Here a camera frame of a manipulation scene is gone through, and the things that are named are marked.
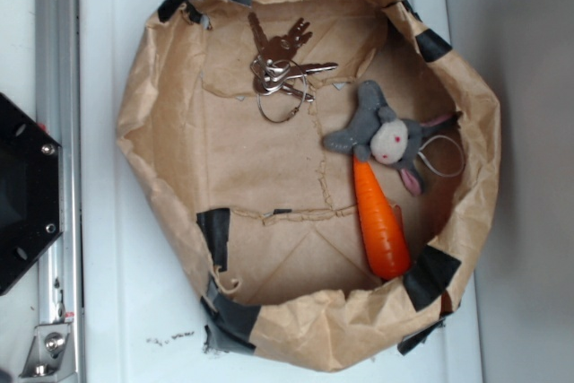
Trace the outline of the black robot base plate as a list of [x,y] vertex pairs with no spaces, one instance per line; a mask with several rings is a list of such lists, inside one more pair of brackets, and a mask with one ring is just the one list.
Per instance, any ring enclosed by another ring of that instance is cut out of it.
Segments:
[[1,96],[1,293],[60,236],[61,145]]

